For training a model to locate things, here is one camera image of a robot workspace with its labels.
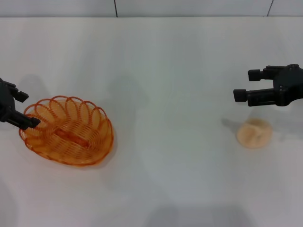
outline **orange wire basket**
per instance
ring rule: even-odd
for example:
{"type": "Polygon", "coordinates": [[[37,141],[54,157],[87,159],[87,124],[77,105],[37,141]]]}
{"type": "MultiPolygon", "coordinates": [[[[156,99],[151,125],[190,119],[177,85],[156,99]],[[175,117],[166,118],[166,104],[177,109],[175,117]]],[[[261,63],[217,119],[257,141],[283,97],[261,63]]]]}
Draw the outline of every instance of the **orange wire basket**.
{"type": "Polygon", "coordinates": [[[38,155],[71,166],[94,166],[111,151],[114,133],[105,111],[77,97],[42,99],[24,114],[41,120],[19,130],[25,145],[38,155]]]}

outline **white table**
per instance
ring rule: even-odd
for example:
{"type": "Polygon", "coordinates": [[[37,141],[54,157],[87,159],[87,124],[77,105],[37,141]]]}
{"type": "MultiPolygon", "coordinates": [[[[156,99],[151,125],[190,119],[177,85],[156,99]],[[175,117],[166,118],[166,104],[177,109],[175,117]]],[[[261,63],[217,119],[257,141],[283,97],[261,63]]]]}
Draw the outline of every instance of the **white table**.
{"type": "Polygon", "coordinates": [[[103,107],[114,152],[76,169],[28,150],[0,124],[2,227],[298,227],[303,102],[247,107],[247,71],[303,66],[303,18],[1,18],[0,77],[27,92],[103,107]],[[251,151],[248,117],[274,128],[251,151]]]}

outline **white wall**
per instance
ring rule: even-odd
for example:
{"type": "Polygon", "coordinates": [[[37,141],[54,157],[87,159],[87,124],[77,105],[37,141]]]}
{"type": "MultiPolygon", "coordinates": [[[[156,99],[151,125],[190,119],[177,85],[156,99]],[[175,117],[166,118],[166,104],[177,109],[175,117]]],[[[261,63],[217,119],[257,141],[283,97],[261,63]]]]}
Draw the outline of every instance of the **white wall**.
{"type": "MultiPolygon", "coordinates": [[[[271,1],[272,0],[116,0],[116,6],[119,17],[266,16],[271,1]]],[[[40,16],[115,17],[115,1],[0,0],[0,17],[40,16]]]]}
{"type": "Polygon", "coordinates": [[[116,17],[114,0],[0,0],[0,17],[116,17]]]}
{"type": "Polygon", "coordinates": [[[272,0],[116,0],[119,17],[266,16],[272,0]]]}
{"type": "Polygon", "coordinates": [[[270,16],[303,16],[302,0],[274,0],[270,16]]]}

